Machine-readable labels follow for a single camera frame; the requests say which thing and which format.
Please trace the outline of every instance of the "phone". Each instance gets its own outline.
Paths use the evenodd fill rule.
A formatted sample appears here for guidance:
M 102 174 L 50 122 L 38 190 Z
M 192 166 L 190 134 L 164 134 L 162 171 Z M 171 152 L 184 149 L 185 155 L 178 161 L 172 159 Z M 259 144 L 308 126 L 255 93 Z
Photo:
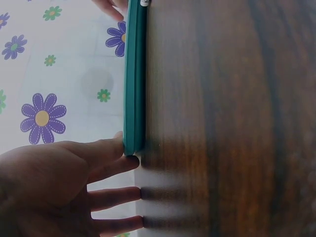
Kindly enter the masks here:
M 146 0 L 130 0 L 126 34 L 124 85 L 124 153 L 139 152 L 145 142 Z

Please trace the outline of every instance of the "wood grain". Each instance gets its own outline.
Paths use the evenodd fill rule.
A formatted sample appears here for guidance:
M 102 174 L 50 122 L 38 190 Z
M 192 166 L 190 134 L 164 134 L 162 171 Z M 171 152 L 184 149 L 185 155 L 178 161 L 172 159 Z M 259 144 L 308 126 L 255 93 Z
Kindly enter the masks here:
M 153 0 L 140 237 L 316 235 L 316 0 Z

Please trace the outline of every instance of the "hand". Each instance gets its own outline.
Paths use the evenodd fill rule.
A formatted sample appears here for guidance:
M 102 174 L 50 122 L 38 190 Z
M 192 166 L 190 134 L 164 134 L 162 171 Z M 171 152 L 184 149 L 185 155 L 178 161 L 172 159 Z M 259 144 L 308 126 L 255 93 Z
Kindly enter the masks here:
M 0 156 L 0 233 L 8 237 L 112 237 L 143 227 L 140 216 L 93 220 L 91 211 L 140 199 L 137 187 L 87 191 L 87 184 L 139 165 L 122 137 L 27 146 Z
M 120 14 L 114 6 L 121 9 L 124 13 L 127 13 L 128 0 L 93 0 L 97 6 L 109 16 L 112 16 L 117 21 L 124 20 L 122 14 Z

